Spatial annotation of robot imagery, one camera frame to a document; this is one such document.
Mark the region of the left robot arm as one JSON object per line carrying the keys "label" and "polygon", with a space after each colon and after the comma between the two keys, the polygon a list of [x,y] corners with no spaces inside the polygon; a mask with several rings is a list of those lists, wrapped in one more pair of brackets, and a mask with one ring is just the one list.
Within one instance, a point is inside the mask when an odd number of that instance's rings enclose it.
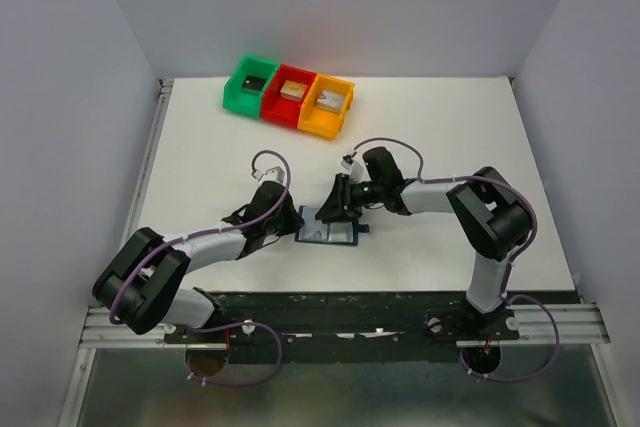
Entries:
{"label": "left robot arm", "polygon": [[240,260],[263,248],[267,237],[295,234],[303,226],[285,186],[265,181],[249,203],[209,233],[163,236],[149,227],[138,229],[98,277],[92,295],[138,335],[168,323],[209,342],[220,334],[222,319],[206,294],[181,287],[185,275]]}

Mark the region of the silver credit card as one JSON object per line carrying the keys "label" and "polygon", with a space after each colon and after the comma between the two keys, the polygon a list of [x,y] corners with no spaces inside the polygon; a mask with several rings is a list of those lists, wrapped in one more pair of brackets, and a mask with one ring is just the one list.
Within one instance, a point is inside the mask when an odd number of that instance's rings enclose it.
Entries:
{"label": "silver credit card", "polygon": [[305,224],[299,231],[298,242],[303,243],[327,243],[329,241],[329,226],[319,224]]}

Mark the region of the blue leather card holder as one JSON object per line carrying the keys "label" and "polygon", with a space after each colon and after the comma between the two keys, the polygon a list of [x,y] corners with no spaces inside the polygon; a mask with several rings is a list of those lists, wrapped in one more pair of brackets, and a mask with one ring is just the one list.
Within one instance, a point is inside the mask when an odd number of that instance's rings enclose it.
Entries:
{"label": "blue leather card holder", "polygon": [[[305,224],[319,224],[320,221],[315,219],[318,207],[302,205],[299,207],[298,213],[302,216]],[[348,223],[329,223],[329,241],[327,243],[306,243],[316,245],[337,245],[337,246],[357,246],[360,234],[368,234],[370,228],[368,224],[362,224],[359,221]]]}

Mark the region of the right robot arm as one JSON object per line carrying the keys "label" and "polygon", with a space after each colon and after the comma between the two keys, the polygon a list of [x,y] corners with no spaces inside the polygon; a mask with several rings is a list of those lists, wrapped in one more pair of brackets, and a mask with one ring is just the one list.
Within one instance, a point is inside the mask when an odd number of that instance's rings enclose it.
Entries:
{"label": "right robot arm", "polygon": [[471,283],[459,317],[461,329],[474,339],[493,331],[506,307],[513,263],[538,232],[531,203],[493,167],[470,176],[406,178],[391,152],[375,147],[362,156],[369,179],[361,181],[353,174],[354,156],[351,152],[343,157],[346,172],[335,176],[315,219],[323,224],[352,223],[364,209],[378,204],[400,216],[454,215],[475,250]]}

